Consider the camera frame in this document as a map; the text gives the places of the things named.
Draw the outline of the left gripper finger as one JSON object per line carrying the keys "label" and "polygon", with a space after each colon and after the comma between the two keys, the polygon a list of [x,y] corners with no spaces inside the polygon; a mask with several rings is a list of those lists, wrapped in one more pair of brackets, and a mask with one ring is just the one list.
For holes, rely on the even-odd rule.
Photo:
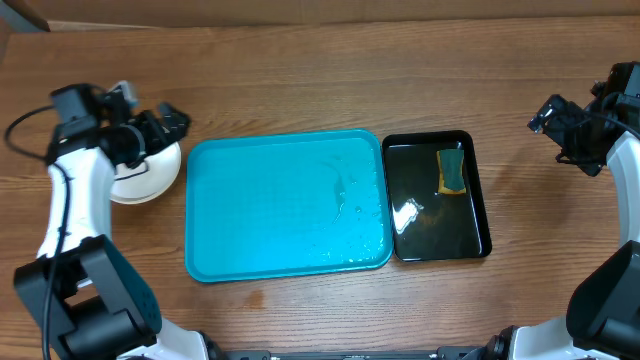
{"label": "left gripper finger", "polygon": [[157,106],[158,112],[162,116],[165,125],[190,125],[191,119],[186,114],[173,107],[167,102],[162,102]]}
{"label": "left gripper finger", "polygon": [[163,127],[165,144],[171,145],[176,142],[180,142],[188,134],[189,124],[178,123],[175,126],[165,125]]}

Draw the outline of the white plate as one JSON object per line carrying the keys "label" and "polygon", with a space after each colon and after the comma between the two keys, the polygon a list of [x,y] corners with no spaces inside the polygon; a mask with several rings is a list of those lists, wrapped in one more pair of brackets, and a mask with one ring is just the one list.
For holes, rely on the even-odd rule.
{"label": "white plate", "polygon": [[111,188],[111,200],[133,205],[157,198],[176,180],[181,160],[180,145],[173,143],[158,154],[146,157],[136,168],[118,165],[115,182]]}

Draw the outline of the yellow sponge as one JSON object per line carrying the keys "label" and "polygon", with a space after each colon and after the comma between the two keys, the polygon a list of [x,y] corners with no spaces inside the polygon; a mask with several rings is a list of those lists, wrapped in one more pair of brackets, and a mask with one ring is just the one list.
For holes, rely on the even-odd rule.
{"label": "yellow sponge", "polygon": [[437,151],[436,156],[439,168],[438,193],[445,195],[465,194],[464,151],[462,149],[443,149]]}

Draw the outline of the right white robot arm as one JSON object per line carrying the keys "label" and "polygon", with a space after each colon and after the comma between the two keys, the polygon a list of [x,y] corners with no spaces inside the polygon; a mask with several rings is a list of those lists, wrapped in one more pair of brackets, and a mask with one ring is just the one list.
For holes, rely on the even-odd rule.
{"label": "right white robot arm", "polygon": [[567,314],[511,327],[469,352],[477,360],[584,360],[639,357],[639,141],[624,133],[607,156],[629,239],[574,291]]}

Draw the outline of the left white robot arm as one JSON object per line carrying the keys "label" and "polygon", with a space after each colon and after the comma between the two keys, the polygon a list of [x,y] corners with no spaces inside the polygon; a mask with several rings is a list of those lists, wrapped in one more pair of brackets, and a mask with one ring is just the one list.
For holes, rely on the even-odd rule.
{"label": "left white robot arm", "polygon": [[163,103],[58,105],[46,155],[49,228],[14,288],[41,331],[45,359],[223,359],[201,331],[165,319],[145,280],[111,239],[110,192],[120,164],[140,164],[185,137],[189,117]]}

